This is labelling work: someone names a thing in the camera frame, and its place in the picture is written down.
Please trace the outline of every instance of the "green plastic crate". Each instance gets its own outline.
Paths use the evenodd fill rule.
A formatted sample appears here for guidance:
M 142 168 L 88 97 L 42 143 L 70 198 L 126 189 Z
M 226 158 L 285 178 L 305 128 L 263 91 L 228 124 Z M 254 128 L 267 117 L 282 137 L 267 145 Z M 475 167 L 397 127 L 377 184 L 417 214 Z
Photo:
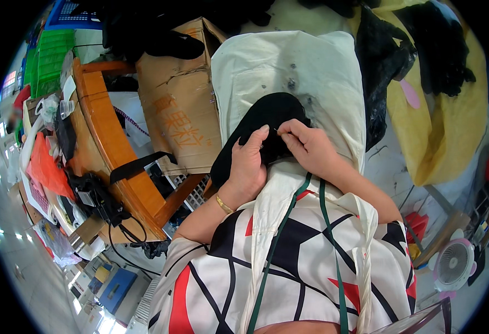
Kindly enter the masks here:
M 36 46 L 36 78 L 31 77 L 31 95 L 38 97 L 61 87 L 64 56 L 74 47 L 74 30 L 44 30 Z
M 25 56 L 25 72 L 24 72 L 24 86 L 31 83 L 31 74 L 33 71 L 33 64 L 35 60 L 35 49 L 27 51 Z

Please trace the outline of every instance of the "hand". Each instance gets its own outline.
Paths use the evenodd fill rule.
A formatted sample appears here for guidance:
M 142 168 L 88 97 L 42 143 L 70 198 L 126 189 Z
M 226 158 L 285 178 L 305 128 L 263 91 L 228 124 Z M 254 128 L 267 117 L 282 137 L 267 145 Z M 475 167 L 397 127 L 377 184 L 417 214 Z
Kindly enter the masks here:
M 308 128 L 292 119 L 280 125 L 277 134 L 301 166 L 311 174 L 328 179 L 341 159 L 322 129 Z
M 267 169 L 261 164 L 259 150 L 268 137 L 268 125 L 252 133 L 248 142 L 239 145 L 239 139 L 232 148 L 232 169 L 229 179 L 220 187 L 218 195 L 232 210 L 254 200 L 265 186 Z

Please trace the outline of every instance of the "gold bracelet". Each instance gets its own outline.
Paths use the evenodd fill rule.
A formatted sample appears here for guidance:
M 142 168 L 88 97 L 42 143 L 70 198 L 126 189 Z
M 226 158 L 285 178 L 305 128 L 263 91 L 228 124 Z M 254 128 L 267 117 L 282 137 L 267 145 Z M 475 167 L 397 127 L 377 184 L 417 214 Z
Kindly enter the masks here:
M 217 202 L 218 202 L 218 205 L 220 205 L 220 207 L 222 208 L 222 210 L 226 211 L 227 214 L 232 214 L 235 212 L 234 210 L 230 209 L 229 206 L 224 204 L 224 202 L 222 202 L 220 197 L 218 197 L 218 193 L 217 193 Z

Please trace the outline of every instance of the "tiled floor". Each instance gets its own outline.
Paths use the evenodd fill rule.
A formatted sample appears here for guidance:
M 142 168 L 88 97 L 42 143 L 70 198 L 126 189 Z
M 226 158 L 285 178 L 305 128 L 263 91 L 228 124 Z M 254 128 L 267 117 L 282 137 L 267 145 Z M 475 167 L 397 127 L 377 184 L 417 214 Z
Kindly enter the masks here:
M 7 167 L 1 153 L 0 175 L 3 175 L 0 179 L 0 228 L 4 231 L 0 234 L 0 257 L 19 299 L 44 333 L 79 333 L 63 273 L 36 233 L 27 229 L 30 223 L 17 190 L 7 193 Z M 23 277 L 16 277 L 16 266 Z

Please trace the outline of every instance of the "green lanyard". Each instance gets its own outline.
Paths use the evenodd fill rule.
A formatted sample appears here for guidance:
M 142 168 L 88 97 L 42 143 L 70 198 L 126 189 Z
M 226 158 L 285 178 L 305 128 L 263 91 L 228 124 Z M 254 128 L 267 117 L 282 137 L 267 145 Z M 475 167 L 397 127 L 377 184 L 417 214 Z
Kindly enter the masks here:
M 247 334 L 253 334 L 254 328 L 255 328 L 255 323 L 257 322 L 257 317 L 259 315 L 259 309 L 261 307 L 261 300 L 263 299 L 263 292 L 265 290 L 265 283 L 267 281 L 267 276 L 268 276 L 268 270 L 271 267 L 271 262 L 272 262 L 272 257 L 274 255 L 274 250 L 276 249 L 276 244 L 278 239 L 280 238 L 281 231 L 283 227 L 285 226 L 285 223 L 287 222 L 287 219 L 289 218 L 289 214 L 294 208 L 294 205 L 296 204 L 296 197 L 298 197 L 300 194 L 302 194 L 309 185 L 309 182 L 311 180 L 311 173 L 308 173 L 306 175 L 306 181 L 304 184 L 298 188 L 298 190 L 294 193 L 293 199 L 291 200 L 291 204 L 289 206 L 289 209 L 287 210 L 287 213 L 283 217 L 283 220 L 281 221 L 280 227 L 278 227 L 278 233 L 274 237 L 273 245 L 272 245 L 272 251 L 268 255 L 267 258 L 267 266 L 265 268 L 265 273 L 263 275 L 263 278 L 261 280 L 261 286 L 259 287 L 259 292 L 257 294 L 257 298 L 255 300 L 255 305 L 254 305 L 254 310 L 252 311 L 252 316 L 250 317 L 250 323 L 248 324 L 248 330 Z M 347 304 L 344 298 L 344 288 L 343 288 L 343 281 L 341 280 L 341 272 L 339 271 L 339 264 L 337 261 L 337 250 L 335 248 L 336 243 L 334 240 L 333 235 L 331 234 L 331 224 L 329 224 L 329 219 L 328 219 L 328 213 L 326 212 L 326 204 L 325 204 L 325 187 L 326 187 L 326 181 L 323 179 L 320 180 L 320 188 L 319 188 L 319 200 L 320 200 L 320 209 L 322 211 L 322 216 L 324 217 L 324 220 L 326 221 L 326 226 L 327 226 L 327 231 L 328 231 L 328 237 L 331 241 L 331 243 L 334 245 L 334 251 L 335 251 L 335 265 L 337 266 L 337 279 L 339 281 L 339 314 L 340 314 L 340 322 L 341 322 L 341 334 L 348 334 L 348 317 L 347 317 Z

